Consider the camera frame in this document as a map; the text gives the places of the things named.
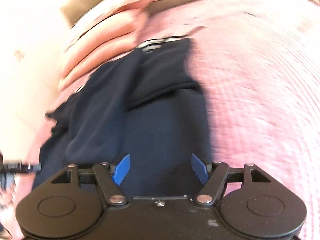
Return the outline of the navy blue garment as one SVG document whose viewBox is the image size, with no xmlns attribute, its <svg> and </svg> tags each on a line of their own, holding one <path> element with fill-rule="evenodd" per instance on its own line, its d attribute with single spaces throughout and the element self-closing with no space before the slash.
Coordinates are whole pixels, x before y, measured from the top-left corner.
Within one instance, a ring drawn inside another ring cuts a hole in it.
<svg viewBox="0 0 320 240">
<path fill-rule="evenodd" d="M 40 149 L 34 186 L 69 164 L 114 163 L 127 153 L 126 196 L 195 195 L 202 184 L 191 156 L 213 158 L 204 94 L 185 71 L 190 49 L 184 38 L 100 66 L 47 114 L 56 125 Z"/>
</svg>

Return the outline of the pink quilted bedspread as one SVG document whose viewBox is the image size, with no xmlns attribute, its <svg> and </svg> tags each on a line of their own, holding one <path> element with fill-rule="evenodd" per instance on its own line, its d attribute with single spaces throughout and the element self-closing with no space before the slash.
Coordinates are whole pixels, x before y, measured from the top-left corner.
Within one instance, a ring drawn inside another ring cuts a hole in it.
<svg viewBox="0 0 320 240">
<path fill-rule="evenodd" d="M 193 196 L 128 197 L 112 163 L 69 164 L 39 186 L 29 165 L 15 210 L 24 239 L 319 239 L 318 23 L 306 0 L 202 0 L 153 16 L 137 48 L 191 39 L 208 181 Z M 77 79 L 53 111 L 129 53 Z"/>
</svg>

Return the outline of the folded peach duvet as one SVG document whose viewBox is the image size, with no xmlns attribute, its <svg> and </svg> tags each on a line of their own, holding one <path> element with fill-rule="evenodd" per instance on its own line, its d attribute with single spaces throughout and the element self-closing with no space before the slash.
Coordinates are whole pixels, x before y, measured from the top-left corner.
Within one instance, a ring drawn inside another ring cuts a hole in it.
<svg viewBox="0 0 320 240">
<path fill-rule="evenodd" d="M 149 14 L 146 7 L 160 0 L 103 0 L 76 22 L 64 49 L 59 90 L 100 64 L 137 45 Z"/>
</svg>

